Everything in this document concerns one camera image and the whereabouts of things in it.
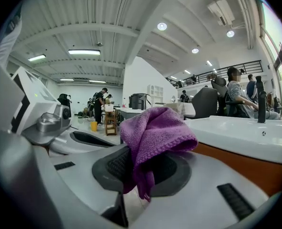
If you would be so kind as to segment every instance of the yellow bucket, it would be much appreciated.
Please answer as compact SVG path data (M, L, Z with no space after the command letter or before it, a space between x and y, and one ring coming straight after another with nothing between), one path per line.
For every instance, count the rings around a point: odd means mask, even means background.
M97 128L98 128L98 122L96 122L96 121L91 122L91 130L93 132L96 132Z

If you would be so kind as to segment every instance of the wooden stool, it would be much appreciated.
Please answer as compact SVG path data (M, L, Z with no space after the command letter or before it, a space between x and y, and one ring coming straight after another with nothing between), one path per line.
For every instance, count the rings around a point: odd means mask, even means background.
M117 134L116 112L105 112L105 132L106 135Z

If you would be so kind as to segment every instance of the black rubber pad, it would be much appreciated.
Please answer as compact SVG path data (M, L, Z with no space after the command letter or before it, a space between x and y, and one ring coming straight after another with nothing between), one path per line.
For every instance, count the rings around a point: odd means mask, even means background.
M70 161L70 162L55 165L54 167L55 167L56 170L62 170L62 169L66 169L66 168L74 166L74 165L75 165L75 163Z
M232 211L239 220L244 219L254 212L253 207L247 200L235 189L231 183L217 186Z

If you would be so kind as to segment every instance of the recessed light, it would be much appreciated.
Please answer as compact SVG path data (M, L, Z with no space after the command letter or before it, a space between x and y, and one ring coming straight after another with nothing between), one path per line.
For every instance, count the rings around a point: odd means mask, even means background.
M45 55L45 54L42 54L42 55L39 55L39 56L30 58L30 59L28 59L28 60L31 62L31 61L34 61L34 60L44 59L44 58L46 58L46 55Z
M91 54L91 55L100 55L100 50L68 50L70 54Z
M96 83L106 83L105 81L95 81L95 80L89 80L90 82L96 82Z
M192 49L192 53L198 53L198 52L199 52L199 49L198 49L198 48Z
M166 23L159 23L159 24L157 25L157 28L158 28L160 31L164 31L164 30L166 30L167 25L166 25Z
M234 36L234 31L228 31L227 32L227 37L233 37Z

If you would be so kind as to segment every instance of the headrest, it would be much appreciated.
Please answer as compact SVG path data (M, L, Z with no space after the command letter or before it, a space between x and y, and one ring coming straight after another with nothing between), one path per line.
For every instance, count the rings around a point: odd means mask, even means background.
M216 77L214 82L216 84L218 84L219 86L225 86L227 84L226 80L224 78L221 78L221 77Z

